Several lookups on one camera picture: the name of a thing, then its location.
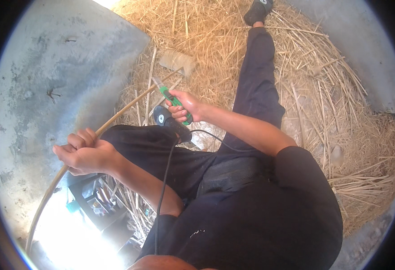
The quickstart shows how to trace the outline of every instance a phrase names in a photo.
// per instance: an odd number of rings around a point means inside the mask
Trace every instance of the hand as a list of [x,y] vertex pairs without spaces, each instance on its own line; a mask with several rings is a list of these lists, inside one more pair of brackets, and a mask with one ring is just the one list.
[[187,111],[193,116],[193,122],[199,122],[203,120],[203,112],[207,106],[205,103],[200,102],[189,92],[170,90],[169,93],[175,96],[182,103],[182,106],[173,106],[170,100],[166,100],[166,104],[169,106],[168,109],[176,121],[180,123],[186,121],[187,117],[185,115],[187,114]]
[[90,128],[71,133],[67,142],[62,146],[54,145],[52,150],[59,160],[70,166],[69,171],[74,176],[108,173],[115,157],[120,155],[111,143],[99,139]]

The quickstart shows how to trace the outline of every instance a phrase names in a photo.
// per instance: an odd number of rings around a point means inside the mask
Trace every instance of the forearm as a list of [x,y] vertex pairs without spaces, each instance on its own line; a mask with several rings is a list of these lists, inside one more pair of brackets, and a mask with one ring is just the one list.
[[270,123],[232,111],[205,105],[202,119],[270,156],[276,156],[288,146],[296,146],[295,140]]
[[[119,153],[112,160],[112,164],[106,173],[146,199],[153,209],[157,209],[163,182],[134,165]],[[179,216],[183,207],[180,197],[166,185],[160,214]]]

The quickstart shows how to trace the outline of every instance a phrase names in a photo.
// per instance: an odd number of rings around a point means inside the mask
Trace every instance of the green utility knife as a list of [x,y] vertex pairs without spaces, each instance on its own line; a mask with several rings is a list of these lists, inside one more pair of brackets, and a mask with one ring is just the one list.
[[[157,85],[159,91],[163,94],[163,96],[165,96],[165,98],[170,100],[174,106],[182,106],[182,103],[171,93],[169,93],[169,89],[166,86],[164,86],[164,84],[158,77],[152,77],[152,81]],[[187,117],[187,120],[182,123],[188,126],[191,124],[191,122],[193,122],[193,116],[188,111],[185,116]]]

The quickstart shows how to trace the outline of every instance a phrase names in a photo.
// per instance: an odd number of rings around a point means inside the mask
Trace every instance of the hay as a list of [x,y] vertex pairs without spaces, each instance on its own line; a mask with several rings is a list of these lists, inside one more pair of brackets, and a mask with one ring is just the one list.
[[[251,1],[123,0],[113,11],[151,36],[151,44],[125,87],[121,103],[147,89],[152,51],[156,62],[165,50],[193,56],[198,63],[177,89],[202,101],[232,109],[246,51],[242,19]],[[395,117],[375,114],[367,92],[344,57],[318,25],[288,4],[276,1],[265,23],[276,47],[276,87],[286,108],[282,130],[309,150],[340,203],[344,234],[382,214],[395,195]],[[158,77],[170,71],[156,64]],[[170,87],[180,76],[173,76]],[[151,94],[150,109],[161,95]],[[145,116],[143,101],[140,122]],[[117,123],[138,125],[136,107]],[[207,149],[216,150],[210,140]]]

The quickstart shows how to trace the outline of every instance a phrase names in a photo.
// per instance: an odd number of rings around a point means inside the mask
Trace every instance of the electric cord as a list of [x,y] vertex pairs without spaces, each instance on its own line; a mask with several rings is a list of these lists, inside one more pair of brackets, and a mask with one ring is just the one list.
[[[190,131],[190,133],[193,133],[193,132],[196,132],[196,131],[204,132],[204,133],[206,133],[206,134],[211,135],[212,137],[214,137],[214,138],[216,138],[217,140],[219,140],[222,144],[224,144],[227,148],[229,148],[229,149],[231,149],[231,150],[233,150],[233,151],[235,151],[235,152],[249,153],[249,152],[257,151],[256,149],[251,149],[251,150],[240,150],[240,149],[232,148],[232,147],[230,147],[229,145],[227,145],[225,142],[223,142],[222,139],[218,138],[216,135],[211,134],[211,133],[209,133],[209,132],[207,132],[207,131],[205,131],[205,130],[195,129],[195,130]],[[158,218],[158,217],[160,216],[160,208],[161,208],[161,206],[162,206],[162,201],[163,201],[163,197],[164,197],[164,194],[165,194],[166,180],[167,180],[167,176],[168,176],[168,170],[169,170],[169,165],[170,165],[170,161],[171,161],[171,158],[172,158],[173,149],[175,149],[175,146],[178,144],[180,138],[181,138],[181,137],[179,137],[179,138],[177,138],[177,139],[175,140],[175,143],[173,144],[173,146],[172,146],[172,148],[171,148],[171,151],[170,151],[170,153],[169,153],[168,164],[166,165],[165,176],[164,176],[164,178],[163,178],[162,194],[161,194],[161,196],[160,196],[160,200],[158,201],[157,216],[156,216],[156,218]],[[155,251],[154,251],[154,254],[155,254],[155,255],[158,255],[158,221],[159,221],[159,219],[157,219],[157,224],[155,224],[155,225],[156,225],[156,237],[155,237],[155,238],[156,238],[156,241],[155,241]]]

